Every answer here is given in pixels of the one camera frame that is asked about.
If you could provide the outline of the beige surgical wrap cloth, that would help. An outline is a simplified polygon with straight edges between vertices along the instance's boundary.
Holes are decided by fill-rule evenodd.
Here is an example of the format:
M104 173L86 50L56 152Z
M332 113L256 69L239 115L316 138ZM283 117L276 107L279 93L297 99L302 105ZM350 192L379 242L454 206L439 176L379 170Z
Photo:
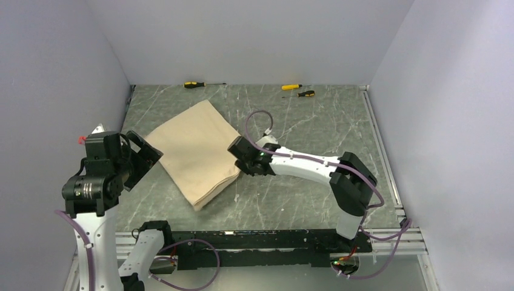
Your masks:
M155 128L146 141L162 152L159 162L200 211L239 176L228 151L238 136L209 101L201 101Z

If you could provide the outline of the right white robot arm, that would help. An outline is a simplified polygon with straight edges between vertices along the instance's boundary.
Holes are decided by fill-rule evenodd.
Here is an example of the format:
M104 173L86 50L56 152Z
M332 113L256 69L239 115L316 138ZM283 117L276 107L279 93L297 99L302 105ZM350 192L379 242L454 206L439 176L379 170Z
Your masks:
M348 252L358 242L357 232L369 207L377 180L352 152L337 156L316 156L290 150L264 137L262 149L243 136L235 138L228 152L235 166L246 175L287 175L307 179L331 188L341 215L336 225L334 243Z

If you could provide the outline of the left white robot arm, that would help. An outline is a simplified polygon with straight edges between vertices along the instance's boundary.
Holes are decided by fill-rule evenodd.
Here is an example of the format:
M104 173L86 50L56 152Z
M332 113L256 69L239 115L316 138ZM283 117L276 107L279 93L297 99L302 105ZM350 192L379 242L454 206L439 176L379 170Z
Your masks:
M134 131L108 131L99 124L82 139L86 156L62 187L65 209L57 214L75 231L81 290L144 290L157 254L174 246L167 221L138 228L134 249L118 265L116 217L119 197L130 191L163 156Z

